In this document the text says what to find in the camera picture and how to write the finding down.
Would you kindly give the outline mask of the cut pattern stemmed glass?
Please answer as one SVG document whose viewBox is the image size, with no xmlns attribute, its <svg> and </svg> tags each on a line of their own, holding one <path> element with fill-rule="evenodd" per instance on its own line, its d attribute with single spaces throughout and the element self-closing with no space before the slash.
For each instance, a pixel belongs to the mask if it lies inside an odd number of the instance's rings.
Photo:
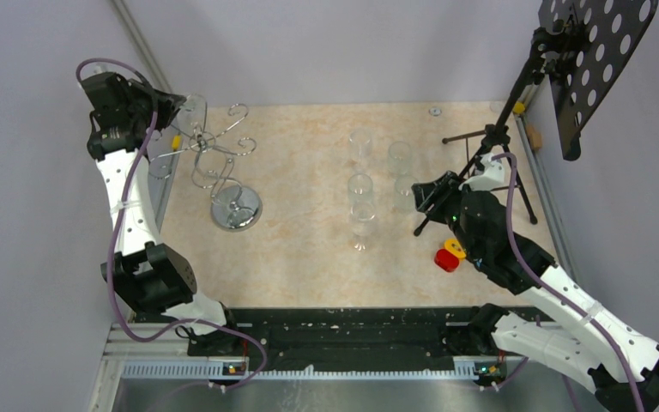
<svg viewBox="0 0 659 412">
<path fill-rule="evenodd" d="M 410 174 L 413 159 L 413 150 L 409 143 L 404 141 L 393 142 L 387 151 L 387 166 L 393 176 Z"/>
<path fill-rule="evenodd" d="M 402 175 L 394 183 L 394 209 L 398 212 L 415 211 L 415 198 L 412 186 L 418 180 L 411 175 Z"/>
</svg>

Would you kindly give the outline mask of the clear plain wine glass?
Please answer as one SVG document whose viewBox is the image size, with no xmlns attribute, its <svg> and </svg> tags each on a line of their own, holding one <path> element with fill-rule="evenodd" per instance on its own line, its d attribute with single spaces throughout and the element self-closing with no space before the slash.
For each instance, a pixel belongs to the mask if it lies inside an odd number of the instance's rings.
<svg viewBox="0 0 659 412">
<path fill-rule="evenodd" d="M 366 170 L 372 153 L 372 133 L 366 128 L 359 128 L 350 133 L 350 160 L 357 170 Z"/>
</svg>

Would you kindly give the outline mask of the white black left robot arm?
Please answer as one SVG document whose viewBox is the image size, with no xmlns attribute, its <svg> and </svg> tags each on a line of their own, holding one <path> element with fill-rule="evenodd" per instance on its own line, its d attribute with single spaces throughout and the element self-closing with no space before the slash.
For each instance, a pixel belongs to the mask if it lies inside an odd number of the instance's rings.
<svg viewBox="0 0 659 412">
<path fill-rule="evenodd" d="M 146 138 L 168 127 L 186 97 L 151 88 L 119 73 L 81 82 L 93 105 L 88 152 L 104 180 L 113 232 L 112 255 L 100 267 L 111 296 L 137 314 L 181 320 L 176 334 L 219 354 L 237 350 L 241 333 L 230 311 L 200 293 L 190 263 L 160 237 L 149 200 Z"/>
</svg>

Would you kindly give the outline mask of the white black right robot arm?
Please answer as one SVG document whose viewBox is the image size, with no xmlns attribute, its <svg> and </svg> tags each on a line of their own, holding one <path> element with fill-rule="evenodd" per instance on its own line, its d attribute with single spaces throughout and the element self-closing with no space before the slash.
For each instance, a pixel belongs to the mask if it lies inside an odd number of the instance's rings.
<svg viewBox="0 0 659 412">
<path fill-rule="evenodd" d="M 659 342 L 613 315 L 547 251 L 516 233 L 510 211 L 493 193 L 472 190 L 451 172 L 411 190 L 417 211 L 446 225 L 478 271 L 558 325 L 545 330 L 486 304 L 469 325 L 475 351 L 539 362 L 580 384 L 609 411 L 659 406 Z"/>
</svg>

